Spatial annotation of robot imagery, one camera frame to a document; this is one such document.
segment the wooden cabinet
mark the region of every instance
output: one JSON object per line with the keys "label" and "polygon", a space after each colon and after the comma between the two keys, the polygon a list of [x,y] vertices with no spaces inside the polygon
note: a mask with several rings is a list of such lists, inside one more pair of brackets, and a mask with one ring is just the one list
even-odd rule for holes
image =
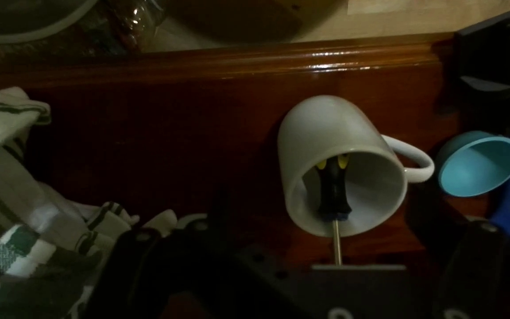
{"label": "wooden cabinet", "polygon": [[[54,125],[31,141],[29,169],[66,198],[119,201],[144,219],[208,212],[233,196],[238,240],[291,265],[325,261],[330,242],[288,217],[277,160],[282,118],[314,95],[364,109],[380,132],[435,153],[463,130],[449,93],[452,36],[160,54],[137,59],[17,66],[0,88],[49,102]],[[486,199],[456,201],[482,215]],[[344,240],[348,256],[422,251],[401,210]]]}

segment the white mug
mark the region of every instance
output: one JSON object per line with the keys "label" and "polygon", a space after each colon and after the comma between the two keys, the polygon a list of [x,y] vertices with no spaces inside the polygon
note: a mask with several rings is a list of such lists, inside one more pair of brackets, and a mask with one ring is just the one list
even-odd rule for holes
{"label": "white mug", "polygon": [[[397,155],[419,169],[405,167]],[[408,183],[435,174],[429,155],[392,137],[383,137],[367,116],[337,96],[316,96],[297,105],[279,132],[279,160],[288,213],[314,236],[332,236],[332,224],[320,217],[321,180],[316,166],[348,155],[346,198],[351,213],[341,236],[367,233],[389,221],[403,205]]]}

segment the dark wood surface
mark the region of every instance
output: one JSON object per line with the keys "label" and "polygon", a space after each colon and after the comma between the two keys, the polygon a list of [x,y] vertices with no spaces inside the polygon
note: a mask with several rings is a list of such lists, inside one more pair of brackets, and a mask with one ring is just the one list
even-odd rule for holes
{"label": "dark wood surface", "polygon": [[[167,208],[208,212],[233,194],[240,240],[291,265],[327,261],[330,242],[297,229],[284,210],[277,130],[302,100],[337,95],[380,132],[435,153],[463,130],[447,86],[452,36],[160,54],[139,59],[0,68],[0,88],[49,102],[33,173],[73,201],[119,201],[144,219]],[[486,199],[454,201],[474,215]],[[413,252],[403,210],[344,240],[351,258]]]}

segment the metal rod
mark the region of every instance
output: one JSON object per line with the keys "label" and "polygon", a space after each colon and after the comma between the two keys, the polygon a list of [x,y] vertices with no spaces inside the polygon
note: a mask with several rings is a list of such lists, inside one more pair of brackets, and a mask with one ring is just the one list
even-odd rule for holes
{"label": "metal rod", "polygon": [[343,267],[344,261],[343,261],[341,222],[335,221],[335,222],[332,222],[332,226],[334,226],[334,236],[332,236],[332,240],[334,240],[334,263],[337,267]]}

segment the mug handle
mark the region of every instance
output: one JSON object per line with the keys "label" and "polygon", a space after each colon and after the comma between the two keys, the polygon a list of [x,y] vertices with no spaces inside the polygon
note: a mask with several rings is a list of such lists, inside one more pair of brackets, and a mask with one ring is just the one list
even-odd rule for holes
{"label": "mug handle", "polygon": [[435,162],[433,159],[424,153],[422,150],[408,144],[408,143],[403,143],[403,141],[397,141],[394,137],[387,137],[383,135],[383,141],[399,155],[413,160],[419,167],[405,167],[405,176],[408,180],[408,183],[424,183],[424,182],[429,182],[435,174]]}

